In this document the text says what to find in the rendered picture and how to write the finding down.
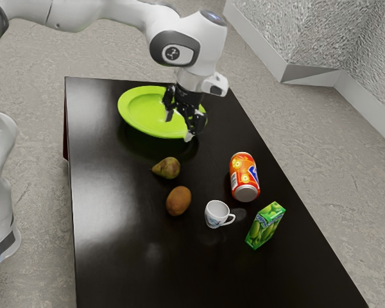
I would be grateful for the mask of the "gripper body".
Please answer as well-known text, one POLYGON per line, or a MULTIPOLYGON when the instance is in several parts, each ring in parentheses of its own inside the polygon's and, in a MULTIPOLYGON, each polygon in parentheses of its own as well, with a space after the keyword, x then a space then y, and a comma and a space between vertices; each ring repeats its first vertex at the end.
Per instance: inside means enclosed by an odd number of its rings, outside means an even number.
POLYGON ((204 98, 204 93, 187 90, 177 83, 175 85, 174 97, 176 102, 194 107, 198 110, 204 98))

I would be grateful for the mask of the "green juice carton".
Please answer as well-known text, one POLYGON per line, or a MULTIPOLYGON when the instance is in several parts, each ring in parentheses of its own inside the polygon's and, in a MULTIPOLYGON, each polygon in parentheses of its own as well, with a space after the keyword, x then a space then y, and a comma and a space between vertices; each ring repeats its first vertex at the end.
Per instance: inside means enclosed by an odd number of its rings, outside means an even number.
POLYGON ((260 248, 272 238, 285 212, 286 209, 275 201, 258 211, 245 243, 253 250, 260 248))

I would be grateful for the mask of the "white teacup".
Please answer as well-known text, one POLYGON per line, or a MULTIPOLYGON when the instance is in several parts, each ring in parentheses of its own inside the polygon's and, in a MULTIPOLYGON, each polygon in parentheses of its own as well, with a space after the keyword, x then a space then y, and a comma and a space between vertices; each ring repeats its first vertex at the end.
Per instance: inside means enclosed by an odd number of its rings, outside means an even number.
POLYGON ((235 221, 227 204, 219 200, 211 200, 205 207, 205 222, 209 228, 219 228, 235 221))

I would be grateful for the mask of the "brown kiwi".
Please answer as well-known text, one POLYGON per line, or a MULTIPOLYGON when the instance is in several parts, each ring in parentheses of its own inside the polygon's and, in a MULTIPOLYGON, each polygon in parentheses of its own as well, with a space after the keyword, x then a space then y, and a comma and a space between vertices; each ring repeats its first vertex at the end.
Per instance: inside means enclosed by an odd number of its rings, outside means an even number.
POLYGON ((171 216, 180 216, 191 204, 192 194, 185 186, 175 187, 166 200, 166 210, 171 216))

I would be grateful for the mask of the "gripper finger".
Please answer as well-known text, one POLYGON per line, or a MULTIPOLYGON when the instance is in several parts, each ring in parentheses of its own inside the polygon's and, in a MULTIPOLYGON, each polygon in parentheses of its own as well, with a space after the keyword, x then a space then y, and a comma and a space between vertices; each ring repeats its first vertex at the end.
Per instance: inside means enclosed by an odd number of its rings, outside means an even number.
POLYGON ((176 105, 173 103, 173 99, 175 96, 175 89, 176 89, 175 85, 168 85, 166 87, 166 91, 162 98, 162 103, 166 110, 165 122, 170 122, 173 118, 174 109, 176 107, 176 105))
POLYGON ((178 112, 184 118, 187 126, 187 133, 184 137, 185 142, 190 142, 194 136, 202 133, 207 124, 207 113, 195 108, 192 105, 180 105, 178 112))

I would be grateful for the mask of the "orange soda can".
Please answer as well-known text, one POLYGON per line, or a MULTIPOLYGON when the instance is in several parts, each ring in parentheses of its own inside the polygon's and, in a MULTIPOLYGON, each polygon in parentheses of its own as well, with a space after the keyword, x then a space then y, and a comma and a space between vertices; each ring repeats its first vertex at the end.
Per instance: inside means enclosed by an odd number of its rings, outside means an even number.
POLYGON ((240 202, 255 200, 261 191, 256 163, 247 152, 235 153, 229 163, 232 196, 240 202))

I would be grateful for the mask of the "green plate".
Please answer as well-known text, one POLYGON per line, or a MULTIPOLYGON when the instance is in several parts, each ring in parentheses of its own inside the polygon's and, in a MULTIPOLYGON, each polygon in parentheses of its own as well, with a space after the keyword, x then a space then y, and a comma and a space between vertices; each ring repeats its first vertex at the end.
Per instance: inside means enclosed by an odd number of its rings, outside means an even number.
POLYGON ((184 105, 175 101, 173 118, 165 122, 166 110, 162 98, 167 86, 141 86, 126 91, 118 100, 121 117, 132 127, 154 137, 183 139, 187 133, 184 118, 178 107, 184 105))

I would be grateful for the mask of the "brown-green pear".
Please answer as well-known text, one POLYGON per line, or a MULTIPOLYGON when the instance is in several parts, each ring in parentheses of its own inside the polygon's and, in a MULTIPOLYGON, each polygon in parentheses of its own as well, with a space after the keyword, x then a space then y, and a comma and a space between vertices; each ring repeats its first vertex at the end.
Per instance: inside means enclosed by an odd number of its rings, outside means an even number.
POLYGON ((174 157, 167 157, 151 168, 151 171, 165 179, 176 178, 181 170, 179 161, 174 157))

